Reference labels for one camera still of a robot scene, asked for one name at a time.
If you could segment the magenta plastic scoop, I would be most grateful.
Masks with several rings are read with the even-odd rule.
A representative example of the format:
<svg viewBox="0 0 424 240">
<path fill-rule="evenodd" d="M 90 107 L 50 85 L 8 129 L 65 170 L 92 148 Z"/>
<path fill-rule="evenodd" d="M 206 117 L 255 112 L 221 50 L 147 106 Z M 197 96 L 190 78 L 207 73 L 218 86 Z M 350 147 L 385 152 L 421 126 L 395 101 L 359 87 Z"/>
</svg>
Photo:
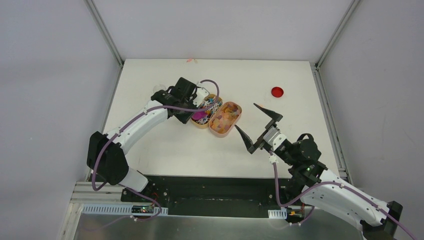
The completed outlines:
<svg viewBox="0 0 424 240">
<path fill-rule="evenodd" d="M 199 111 L 195 112 L 191 119 L 195 122 L 203 121 L 204 119 L 207 119 L 208 113 L 206 111 Z"/>
</svg>

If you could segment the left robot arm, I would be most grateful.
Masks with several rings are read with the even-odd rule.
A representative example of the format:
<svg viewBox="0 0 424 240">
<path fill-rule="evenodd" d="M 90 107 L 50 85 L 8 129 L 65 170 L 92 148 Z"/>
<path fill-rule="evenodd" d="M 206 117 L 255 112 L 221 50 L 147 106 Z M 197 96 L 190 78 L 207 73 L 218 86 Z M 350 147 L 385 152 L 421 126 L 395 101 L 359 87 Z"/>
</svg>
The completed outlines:
<svg viewBox="0 0 424 240">
<path fill-rule="evenodd" d="M 108 184 L 132 189 L 140 202 L 149 201 L 153 189 L 142 173 L 129 167 L 127 153 L 145 134 L 171 117 L 186 124 L 207 95 L 209 91 L 201 82 L 195 84 L 183 77 L 175 85 L 156 91 L 131 119 L 107 133 L 96 131 L 91 135 L 87 166 Z"/>
</svg>

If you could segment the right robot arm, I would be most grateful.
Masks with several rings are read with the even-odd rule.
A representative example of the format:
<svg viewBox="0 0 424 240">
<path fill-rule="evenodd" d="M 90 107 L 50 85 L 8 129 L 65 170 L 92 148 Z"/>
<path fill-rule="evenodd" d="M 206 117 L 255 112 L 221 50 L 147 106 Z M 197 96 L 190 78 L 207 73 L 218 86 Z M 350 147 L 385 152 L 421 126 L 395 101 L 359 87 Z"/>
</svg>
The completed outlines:
<svg viewBox="0 0 424 240">
<path fill-rule="evenodd" d="M 271 118 L 256 142 L 238 126 L 247 151 L 265 150 L 273 167 L 275 200 L 285 209 L 302 202 L 349 223 L 366 240 L 393 240 L 401 226 L 403 206 L 385 202 L 359 190 L 319 161 L 322 153 L 310 133 L 290 142 L 278 128 L 283 116 L 258 106 Z"/>
</svg>

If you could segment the clear plastic jar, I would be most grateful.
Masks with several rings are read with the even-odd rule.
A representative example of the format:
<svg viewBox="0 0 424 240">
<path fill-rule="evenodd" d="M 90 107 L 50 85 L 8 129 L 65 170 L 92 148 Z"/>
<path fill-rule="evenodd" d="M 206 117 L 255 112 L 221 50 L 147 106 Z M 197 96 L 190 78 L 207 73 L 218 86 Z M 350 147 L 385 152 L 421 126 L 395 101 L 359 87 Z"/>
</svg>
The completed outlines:
<svg viewBox="0 0 424 240">
<path fill-rule="evenodd" d="M 153 93 L 156 93 L 158 91 L 165 91 L 167 87 L 163 84 L 157 84 L 153 87 Z"/>
</svg>

